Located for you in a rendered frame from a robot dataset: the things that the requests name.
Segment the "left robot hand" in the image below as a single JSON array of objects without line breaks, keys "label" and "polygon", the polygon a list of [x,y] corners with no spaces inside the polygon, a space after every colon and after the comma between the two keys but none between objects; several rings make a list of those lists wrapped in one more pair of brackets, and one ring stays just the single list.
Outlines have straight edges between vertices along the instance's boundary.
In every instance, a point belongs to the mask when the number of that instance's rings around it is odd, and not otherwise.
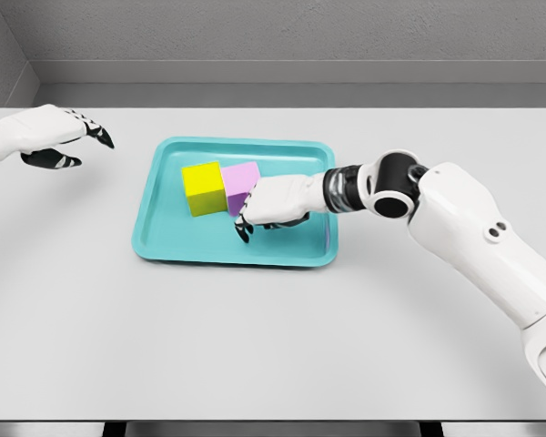
[{"label": "left robot hand", "polygon": [[46,169],[73,168],[82,165],[56,146],[83,137],[96,139],[102,145],[115,147],[108,132],[93,119],[74,109],[43,105],[3,118],[0,126],[13,140],[14,151],[29,166]]}]

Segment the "teal plastic tray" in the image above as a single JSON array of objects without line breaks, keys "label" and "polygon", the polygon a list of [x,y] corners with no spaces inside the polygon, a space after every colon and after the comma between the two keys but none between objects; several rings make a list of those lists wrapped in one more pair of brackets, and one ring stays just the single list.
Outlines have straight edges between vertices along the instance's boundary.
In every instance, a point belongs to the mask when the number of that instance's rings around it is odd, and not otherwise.
[{"label": "teal plastic tray", "polygon": [[292,228],[255,229],[244,243],[227,212],[191,216],[181,170],[218,162],[254,161],[262,175],[314,175],[335,165],[319,142],[218,137],[170,137],[155,151],[143,192],[132,248],[143,259],[316,268],[338,252],[338,219],[314,213]]}]

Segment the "yellow cube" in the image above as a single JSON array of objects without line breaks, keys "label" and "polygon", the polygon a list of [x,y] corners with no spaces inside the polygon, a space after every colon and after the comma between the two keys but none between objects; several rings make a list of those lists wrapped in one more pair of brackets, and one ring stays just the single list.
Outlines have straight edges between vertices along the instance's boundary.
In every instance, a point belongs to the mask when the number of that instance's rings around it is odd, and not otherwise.
[{"label": "yellow cube", "polygon": [[193,217],[228,209],[227,196],[218,162],[208,162],[181,169],[183,186]]}]

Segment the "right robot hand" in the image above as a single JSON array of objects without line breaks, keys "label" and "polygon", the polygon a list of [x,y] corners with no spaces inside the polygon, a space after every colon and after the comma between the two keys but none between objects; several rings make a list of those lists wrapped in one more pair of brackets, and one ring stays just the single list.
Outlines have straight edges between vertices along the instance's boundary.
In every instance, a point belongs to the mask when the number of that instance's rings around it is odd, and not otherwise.
[{"label": "right robot hand", "polygon": [[310,177],[283,175],[261,178],[249,191],[234,222],[235,231],[249,243],[254,227],[295,227],[309,219],[306,205]]}]

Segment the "pink cube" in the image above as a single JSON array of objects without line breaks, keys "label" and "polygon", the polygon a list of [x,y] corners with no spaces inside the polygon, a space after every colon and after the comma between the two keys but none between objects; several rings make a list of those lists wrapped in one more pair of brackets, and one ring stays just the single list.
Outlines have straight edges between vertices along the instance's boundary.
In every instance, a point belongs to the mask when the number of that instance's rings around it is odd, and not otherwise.
[{"label": "pink cube", "polygon": [[260,171],[255,161],[244,162],[220,169],[224,183],[227,210],[236,216],[244,206],[249,191],[260,179]]}]

